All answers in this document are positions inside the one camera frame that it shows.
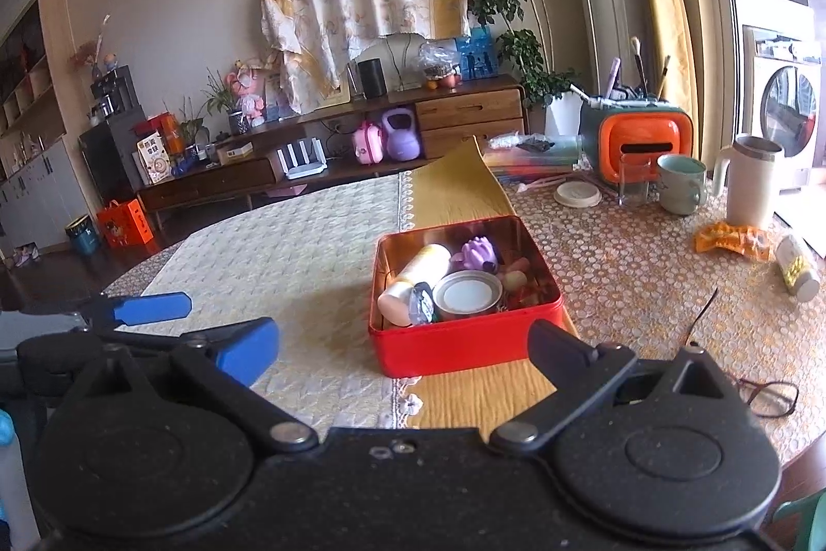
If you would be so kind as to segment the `blue gloved left hand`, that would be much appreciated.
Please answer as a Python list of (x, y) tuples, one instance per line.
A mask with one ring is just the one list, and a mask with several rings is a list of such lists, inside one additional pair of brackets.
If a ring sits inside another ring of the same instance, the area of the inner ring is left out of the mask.
[(10, 446), (14, 439), (14, 421), (6, 411), (0, 410), (0, 446)]

